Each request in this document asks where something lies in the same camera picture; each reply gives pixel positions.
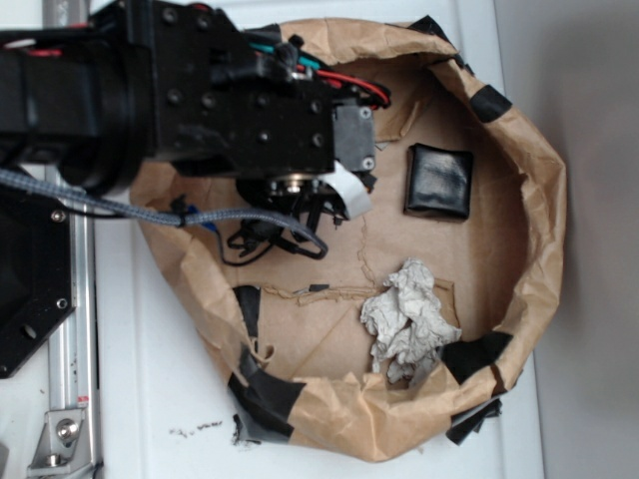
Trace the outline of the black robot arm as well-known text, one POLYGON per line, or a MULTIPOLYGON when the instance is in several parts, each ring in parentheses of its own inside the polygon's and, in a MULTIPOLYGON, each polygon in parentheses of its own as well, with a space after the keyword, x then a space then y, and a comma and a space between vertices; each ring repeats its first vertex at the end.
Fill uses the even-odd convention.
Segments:
POLYGON ((114 1, 85 22, 1 34, 1 166, 46 165, 102 197, 146 162, 236 183, 253 219, 370 210, 383 86, 299 36, 202 3, 114 1))

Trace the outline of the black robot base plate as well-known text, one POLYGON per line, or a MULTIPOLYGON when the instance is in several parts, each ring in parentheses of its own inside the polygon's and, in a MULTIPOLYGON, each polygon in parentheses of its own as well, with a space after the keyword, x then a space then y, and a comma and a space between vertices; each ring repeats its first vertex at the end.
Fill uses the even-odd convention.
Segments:
POLYGON ((59 202, 1 190, 1 377, 73 311, 71 227, 59 202))

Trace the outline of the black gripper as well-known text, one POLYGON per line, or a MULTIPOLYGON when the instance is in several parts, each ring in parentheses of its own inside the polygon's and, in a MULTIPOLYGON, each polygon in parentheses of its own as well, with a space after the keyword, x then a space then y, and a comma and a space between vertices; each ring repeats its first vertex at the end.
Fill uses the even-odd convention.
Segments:
POLYGON ((322 214, 336 224, 355 219, 372 208, 376 177, 374 120, 370 106, 348 100, 333 107, 333 171, 312 180, 238 180, 236 189, 250 205, 299 218, 306 215, 312 231, 322 214))

